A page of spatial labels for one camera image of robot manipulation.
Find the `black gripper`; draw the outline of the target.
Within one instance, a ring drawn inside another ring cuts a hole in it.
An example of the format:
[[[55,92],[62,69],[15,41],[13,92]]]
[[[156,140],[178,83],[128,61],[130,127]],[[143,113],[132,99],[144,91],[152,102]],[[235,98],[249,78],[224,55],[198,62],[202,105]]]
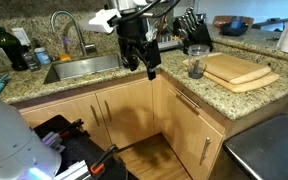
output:
[[[148,40],[147,20],[144,18],[122,22],[117,27],[120,55],[125,68],[134,71],[142,61],[148,68],[149,80],[156,78],[156,67],[161,63],[156,39]]]

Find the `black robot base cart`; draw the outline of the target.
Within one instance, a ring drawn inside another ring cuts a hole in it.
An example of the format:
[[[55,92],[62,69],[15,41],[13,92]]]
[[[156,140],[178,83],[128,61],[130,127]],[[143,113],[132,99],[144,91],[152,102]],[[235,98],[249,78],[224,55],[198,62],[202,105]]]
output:
[[[104,173],[96,177],[91,175],[90,167],[111,145],[103,150],[90,139],[86,130],[82,130],[83,124],[81,119],[69,122],[62,115],[56,115],[34,128],[41,139],[46,140],[55,135],[60,140],[59,144],[65,147],[60,153],[62,161],[58,175],[67,171],[73,164],[82,162],[86,164],[85,180],[129,180],[131,174],[123,160],[115,158],[117,152],[105,162]]]

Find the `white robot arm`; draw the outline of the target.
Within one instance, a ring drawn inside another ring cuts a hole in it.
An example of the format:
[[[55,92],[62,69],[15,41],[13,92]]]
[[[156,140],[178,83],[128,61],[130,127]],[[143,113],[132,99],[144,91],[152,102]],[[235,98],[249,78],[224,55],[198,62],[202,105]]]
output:
[[[18,110],[0,99],[0,180],[52,180],[61,161],[60,152],[46,145]]]

